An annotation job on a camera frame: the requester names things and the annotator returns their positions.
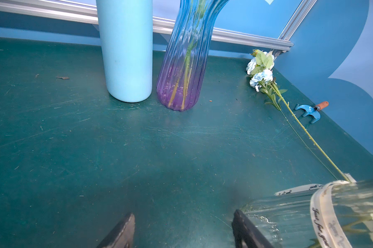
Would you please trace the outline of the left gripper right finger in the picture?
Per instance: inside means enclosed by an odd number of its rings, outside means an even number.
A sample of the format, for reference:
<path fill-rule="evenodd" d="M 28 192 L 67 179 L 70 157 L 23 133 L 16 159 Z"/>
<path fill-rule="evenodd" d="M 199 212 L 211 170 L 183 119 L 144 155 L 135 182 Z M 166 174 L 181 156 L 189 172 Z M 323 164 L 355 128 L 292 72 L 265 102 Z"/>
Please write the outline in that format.
<path fill-rule="evenodd" d="M 273 248 L 258 228 L 239 209 L 234 212 L 232 221 L 236 248 Z"/>

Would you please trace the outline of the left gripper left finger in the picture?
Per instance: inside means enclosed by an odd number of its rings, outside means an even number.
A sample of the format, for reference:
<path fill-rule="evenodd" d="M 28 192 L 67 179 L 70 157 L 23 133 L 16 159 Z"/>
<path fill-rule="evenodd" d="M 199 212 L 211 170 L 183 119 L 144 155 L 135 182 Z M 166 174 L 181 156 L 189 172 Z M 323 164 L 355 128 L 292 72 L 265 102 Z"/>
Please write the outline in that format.
<path fill-rule="evenodd" d="M 132 248 L 135 233 L 135 216 L 131 212 L 110 231 L 97 248 Z"/>

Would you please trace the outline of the clear ribbed glass vase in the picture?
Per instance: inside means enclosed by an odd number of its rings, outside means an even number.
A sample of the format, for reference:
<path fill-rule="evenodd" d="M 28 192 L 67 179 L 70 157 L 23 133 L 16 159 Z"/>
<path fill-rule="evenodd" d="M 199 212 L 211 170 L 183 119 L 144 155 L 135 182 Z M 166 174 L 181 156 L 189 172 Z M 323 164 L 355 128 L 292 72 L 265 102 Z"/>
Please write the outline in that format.
<path fill-rule="evenodd" d="M 373 248 L 373 179 L 256 199 L 241 210 L 275 248 Z"/>

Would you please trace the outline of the blue carnation stem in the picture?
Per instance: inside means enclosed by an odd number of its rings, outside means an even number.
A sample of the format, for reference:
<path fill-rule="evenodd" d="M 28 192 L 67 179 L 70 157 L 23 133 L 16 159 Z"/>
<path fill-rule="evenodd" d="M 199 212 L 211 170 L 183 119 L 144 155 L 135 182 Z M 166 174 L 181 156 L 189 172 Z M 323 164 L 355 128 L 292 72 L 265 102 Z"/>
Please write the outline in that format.
<path fill-rule="evenodd" d="M 285 93 L 287 90 L 286 89 L 279 89 L 276 79 L 273 76 L 272 70 L 269 69 L 263 69 L 260 71 L 255 72 L 255 69 L 248 72 L 248 75 L 250 76 L 250 86 L 255 88 L 255 90 L 258 93 L 263 93 L 265 94 L 269 102 L 265 102 L 265 104 L 270 104 L 274 106 L 278 111 L 281 112 L 283 117 L 286 119 L 287 123 L 290 125 L 290 127 L 294 130 L 295 134 L 299 137 L 299 139 L 303 142 L 303 144 L 306 146 L 306 148 L 319 160 L 320 163 L 322 163 L 325 168 L 335 177 L 334 173 L 332 170 L 330 170 L 322 161 L 321 159 L 313 152 L 313 150 L 306 144 L 304 139 L 301 137 L 301 135 L 295 130 L 291 122 L 287 119 L 286 115 L 283 113 L 282 108 L 281 108 L 281 102 L 284 104 L 284 106 L 288 109 L 290 112 L 291 116 L 295 119 L 297 124 L 300 126 L 300 128 L 305 132 L 309 140 L 313 143 L 313 145 L 317 148 L 318 151 L 322 153 L 322 155 L 329 161 L 329 163 L 334 167 L 334 169 L 342 176 L 342 178 L 346 181 L 350 180 L 347 178 L 347 176 L 338 168 L 338 166 L 332 161 L 332 159 L 325 153 L 325 151 L 320 147 L 320 145 L 315 141 L 315 139 L 312 137 L 312 135 L 308 132 L 306 127 L 300 122 L 299 118 L 295 115 L 293 110 L 290 107 L 290 103 L 285 100 L 285 98 L 282 96 L 282 93 Z"/>

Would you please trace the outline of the purple ribbed glass vase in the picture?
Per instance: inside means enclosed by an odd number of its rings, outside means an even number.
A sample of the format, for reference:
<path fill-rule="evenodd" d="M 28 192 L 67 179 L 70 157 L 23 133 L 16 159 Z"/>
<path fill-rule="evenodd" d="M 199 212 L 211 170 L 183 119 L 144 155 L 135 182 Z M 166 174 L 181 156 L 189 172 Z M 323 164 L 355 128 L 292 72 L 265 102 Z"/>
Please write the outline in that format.
<path fill-rule="evenodd" d="M 214 24 L 227 1 L 181 1 L 156 85 L 174 111 L 191 109 L 203 84 Z"/>

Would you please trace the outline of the blue rose stem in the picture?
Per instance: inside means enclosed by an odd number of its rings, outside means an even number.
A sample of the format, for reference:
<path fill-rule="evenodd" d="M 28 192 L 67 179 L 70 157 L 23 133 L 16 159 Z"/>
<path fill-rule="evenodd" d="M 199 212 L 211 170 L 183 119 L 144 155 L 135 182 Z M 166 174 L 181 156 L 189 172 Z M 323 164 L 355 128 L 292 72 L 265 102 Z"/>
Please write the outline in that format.
<path fill-rule="evenodd" d="M 257 68 L 257 69 L 255 69 L 255 72 L 253 72 L 253 73 L 257 73 L 257 71 L 260 71 L 260 69 L 261 70 L 263 70 L 263 69 L 269 69 L 269 70 L 272 70 L 272 72 L 273 72 L 273 67 L 275 65 L 275 63 L 274 63 L 275 56 L 272 53 L 273 53 L 272 51 L 270 51 L 270 52 L 264 52 L 262 50 L 255 49 L 251 53 L 251 56 L 253 56 L 253 59 L 251 59 L 251 61 L 247 64 L 247 67 L 246 67 L 246 73 L 247 73 L 247 75 L 248 75 L 247 71 L 251 72 L 256 67 L 261 67 L 262 69 L 261 68 L 259 68 L 259 69 Z"/>

